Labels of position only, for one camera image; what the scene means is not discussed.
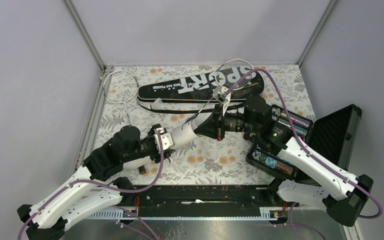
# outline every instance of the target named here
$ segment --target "reflective metal surface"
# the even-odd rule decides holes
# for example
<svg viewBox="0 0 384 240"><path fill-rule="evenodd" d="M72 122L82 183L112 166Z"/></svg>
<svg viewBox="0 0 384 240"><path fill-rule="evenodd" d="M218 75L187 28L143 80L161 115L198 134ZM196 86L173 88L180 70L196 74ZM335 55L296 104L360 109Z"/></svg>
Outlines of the reflective metal surface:
<svg viewBox="0 0 384 240"><path fill-rule="evenodd" d="M344 228L319 210L294 210L294 223L307 224L328 240L345 240ZM297 240L291 226L266 226L267 221L146 221L161 240ZM139 222L130 226L151 235ZM321 240L317 233L297 227L306 240ZM115 225L113 220L83 220L70 229L65 240L146 240L140 234Z"/></svg>

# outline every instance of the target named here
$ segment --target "white wall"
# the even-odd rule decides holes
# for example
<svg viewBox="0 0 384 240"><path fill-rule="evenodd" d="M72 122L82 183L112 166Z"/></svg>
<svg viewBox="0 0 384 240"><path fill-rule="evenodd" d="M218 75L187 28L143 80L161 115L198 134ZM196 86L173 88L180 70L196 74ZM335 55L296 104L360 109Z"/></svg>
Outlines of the white wall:
<svg viewBox="0 0 384 240"><path fill-rule="evenodd" d="M0 240L71 171L100 70L60 0L0 0Z"/></svg>
<svg viewBox="0 0 384 240"><path fill-rule="evenodd" d="M362 108L349 170L373 178L384 208L384 0L342 0L302 74L317 117L351 103ZM362 213L376 211L369 202ZM384 214L358 222L365 240L384 239Z"/></svg>
<svg viewBox="0 0 384 240"><path fill-rule="evenodd" d="M73 0L108 65L296 63L329 0Z"/></svg>

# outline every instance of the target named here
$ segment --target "flower pattern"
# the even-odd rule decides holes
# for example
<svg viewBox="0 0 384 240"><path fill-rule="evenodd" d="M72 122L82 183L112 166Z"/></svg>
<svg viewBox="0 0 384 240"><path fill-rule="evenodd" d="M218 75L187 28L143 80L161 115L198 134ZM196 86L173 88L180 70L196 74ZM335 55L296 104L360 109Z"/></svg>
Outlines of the flower pattern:
<svg viewBox="0 0 384 240"><path fill-rule="evenodd" d="M164 82L168 80L189 77L216 71L217 65L187 65L187 66L120 66L114 71L127 70L138 79L139 86ZM314 112L307 90L297 65L265 65L265 68L276 81L286 106L291 111L314 120ZM272 83L263 75L263 98L268 104L281 105ZM134 85L126 86L135 91ZM149 107L149 102L140 104ZM163 103L160 109L198 110L202 104L194 103ZM141 138L145 137L150 127L161 124L171 131L183 124L191 114L163 114L146 111L138 106L135 99L127 103L132 125L139 128ZM206 119L210 113L202 113L198 117ZM128 124L126 111L122 104L106 102L100 119L99 129L94 148L102 146L121 127ZM265 185L273 177L268 173L248 164L246 156L251 143L243 139L240 132L227 132L223 141L201 137L176 150L164 166L158 185ZM122 171L113 176L113 180L126 176L134 185L147 185L155 178L160 164L154 162L145 166L146 174L138 170Z"/></svg>

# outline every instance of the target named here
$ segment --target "black plastic case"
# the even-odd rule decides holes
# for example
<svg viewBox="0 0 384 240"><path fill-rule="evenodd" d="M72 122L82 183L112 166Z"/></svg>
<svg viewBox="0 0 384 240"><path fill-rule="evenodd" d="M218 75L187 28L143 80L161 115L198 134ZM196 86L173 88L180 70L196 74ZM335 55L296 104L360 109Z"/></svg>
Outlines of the black plastic case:
<svg viewBox="0 0 384 240"><path fill-rule="evenodd" d="M283 110L277 105L273 105L273 107ZM294 112L289 113L310 122L309 127L304 128L308 131L304 141L313 150L338 167L348 170L355 135L362 116L361 108L351 104L320 118L314 123ZM257 142L252 145L246 156L246 161L276 178L295 180L303 184L317 184L293 164L260 149Z"/></svg>

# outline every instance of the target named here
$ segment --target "perforated metal strip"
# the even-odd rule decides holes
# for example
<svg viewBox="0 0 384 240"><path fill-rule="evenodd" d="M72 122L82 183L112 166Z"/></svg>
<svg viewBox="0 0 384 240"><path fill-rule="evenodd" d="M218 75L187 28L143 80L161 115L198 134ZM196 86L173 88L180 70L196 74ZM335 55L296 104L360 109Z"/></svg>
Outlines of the perforated metal strip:
<svg viewBox="0 0 384 240"><path fill-rule="evenodd" d="M270 210L264 209L260 207L261 216L223 216L223 217L141 217L143 220L223 220L223 221L276 221L277 218L270 218ZM106 208L102 209L86 219L95 219L95 220L135 220L135 217L126 217L123 216L123 211L115 208Z"/></svg>

